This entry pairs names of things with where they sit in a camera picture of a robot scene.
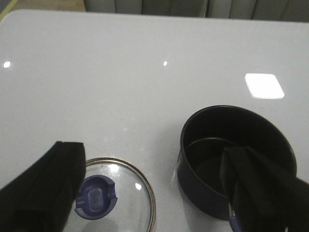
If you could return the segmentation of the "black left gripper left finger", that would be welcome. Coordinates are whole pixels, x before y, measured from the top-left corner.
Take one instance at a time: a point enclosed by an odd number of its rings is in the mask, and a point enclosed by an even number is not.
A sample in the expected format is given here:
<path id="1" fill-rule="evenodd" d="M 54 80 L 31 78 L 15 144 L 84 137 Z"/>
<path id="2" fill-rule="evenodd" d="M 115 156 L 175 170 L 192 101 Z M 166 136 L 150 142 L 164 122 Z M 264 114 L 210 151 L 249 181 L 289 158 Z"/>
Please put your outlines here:
<path id="1" fill-rule="evenodd" d="M 63 231 L 84 177 L 84 144 L 56 142 L 0 190 L 0 230 Z"/>

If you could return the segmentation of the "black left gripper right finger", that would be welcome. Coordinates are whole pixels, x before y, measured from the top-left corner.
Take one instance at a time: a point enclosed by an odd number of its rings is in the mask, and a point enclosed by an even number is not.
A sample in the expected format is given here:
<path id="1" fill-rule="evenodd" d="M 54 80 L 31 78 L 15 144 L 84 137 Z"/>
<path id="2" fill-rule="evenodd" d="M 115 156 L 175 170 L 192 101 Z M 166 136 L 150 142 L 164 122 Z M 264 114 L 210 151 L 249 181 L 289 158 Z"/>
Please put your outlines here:
<path id="1" fill-rule="evenodd" d="M 223 151 L 220 180 L 234 232 L 307 232 L 309 185 L 249 147 Z"/>

